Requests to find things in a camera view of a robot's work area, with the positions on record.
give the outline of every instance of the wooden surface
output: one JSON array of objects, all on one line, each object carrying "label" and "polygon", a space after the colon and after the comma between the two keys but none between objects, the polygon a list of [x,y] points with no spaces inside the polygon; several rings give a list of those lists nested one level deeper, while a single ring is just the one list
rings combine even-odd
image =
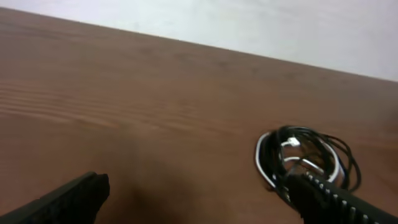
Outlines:
[{"label": "wooden surface", "polygon": [[344,139],[356,195],[398,215],[398,83],[0,9],[0,213],[88,170],[97,223],[301,223],[253,162],[263,132]]}]

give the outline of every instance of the brown tabletop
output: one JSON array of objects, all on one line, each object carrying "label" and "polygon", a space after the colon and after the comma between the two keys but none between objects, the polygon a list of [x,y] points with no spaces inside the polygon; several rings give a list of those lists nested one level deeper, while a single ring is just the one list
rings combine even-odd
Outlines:
[{"label": "brown tabletop", "polygon": [[297,124],[345,140],[355,195],[398,215],[398,83],[8,9],[0,71],[0,214],[93,170],[97,223],[302,223],[253,159]]}]

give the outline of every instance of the cable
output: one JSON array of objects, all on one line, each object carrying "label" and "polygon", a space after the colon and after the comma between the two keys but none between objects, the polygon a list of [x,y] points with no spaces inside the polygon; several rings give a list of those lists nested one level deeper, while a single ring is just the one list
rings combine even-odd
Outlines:
[{"label": "cable", "polygon": [[[303,149],[301,146],[310,146],[312,151],[305,152],[301,157],[285,157],[284,148],[287,146],[298,149]],[[348,168],[336,153],[337,149],[346,154]],[[295,161],[295,163],[287,170],[285,163],[288,161]],[[288,175],[296,172],[298,166],[317,172],[329,182],[334,182],[340,177],[340,188],[350,192],[355,191],[361,185],[361,172],[349,146],[336,137],[321,134],[306,127],[284,126],[263,134],[257,142],[255,162],[263,178],[292,208],[294,206],[289,200],[289,190],[284,183]],[[352,167],[355,169],[356,183],[349,188],[349,174]]]}]

